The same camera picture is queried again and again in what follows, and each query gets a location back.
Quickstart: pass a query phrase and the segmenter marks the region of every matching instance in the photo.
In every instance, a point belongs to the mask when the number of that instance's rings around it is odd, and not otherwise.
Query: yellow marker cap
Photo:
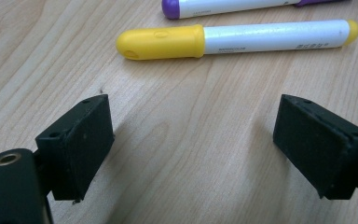
[[[353,20],[347,20],[348,25],[350,26],[350,33],[348,34],[348,38],[344,43],[344,46],[349,45],[353,42],[358,36],[358,23]]]
[[[205,50],[204,31],[201,25],[129,30],[118,37],[116,48],[132,60],[200,58]]]

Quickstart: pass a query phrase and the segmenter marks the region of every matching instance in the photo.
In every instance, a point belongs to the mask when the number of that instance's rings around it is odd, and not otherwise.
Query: table surface
[[[358,0],[180,21],[160,0],[0,0],[0,152],[36,150],[54,120],[106,93],[116,142],[85,201],[48,196],[56,223],[358,223],[358,189],[319,199],[272,143],[283,93],[358,125],[358,39],[143,62],[115,47],[135,28],[331,19],[358,21]]]

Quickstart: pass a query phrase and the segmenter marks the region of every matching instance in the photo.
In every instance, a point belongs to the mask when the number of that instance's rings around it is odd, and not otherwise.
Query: yellow marker
[[[204,54],[349,45],[358,36],[356,21],[303,21],[202,27],[201,25],[129,30],[116,42],[132,60],[202,57]]]

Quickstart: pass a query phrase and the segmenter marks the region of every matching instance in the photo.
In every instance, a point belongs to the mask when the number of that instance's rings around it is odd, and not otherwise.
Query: black plastic bracket
[[[0,153],[0,223],[52,223],[47,194],[83,200],[115,136],[107,95],[75,105],[36,137]]]
[[[358,127],[312,101],[283,95],[273,141],[320,197],[348,200],[358,188]]]

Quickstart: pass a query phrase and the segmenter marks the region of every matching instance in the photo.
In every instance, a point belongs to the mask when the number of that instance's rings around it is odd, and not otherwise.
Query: white marker barrel
[[[261,7],[292,5],[299,2],[300,0],[179,0],[179,8],[182,19]]]
[[[350,34],[347,21],[304,21],[204,27],[205,54],[342,46]]]

